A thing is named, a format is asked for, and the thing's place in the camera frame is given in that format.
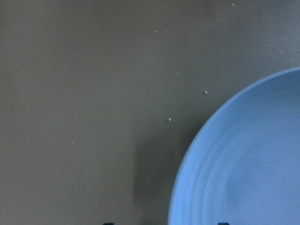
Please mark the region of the blue plate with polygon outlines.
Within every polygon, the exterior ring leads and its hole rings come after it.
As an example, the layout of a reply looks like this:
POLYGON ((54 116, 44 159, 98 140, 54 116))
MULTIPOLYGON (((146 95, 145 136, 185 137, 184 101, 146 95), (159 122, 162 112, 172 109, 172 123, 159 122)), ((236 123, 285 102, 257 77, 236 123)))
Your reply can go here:
POLYGON ((205 123, 181 163, 170 225, 300 222, 300 70, 268 76, 205 123))

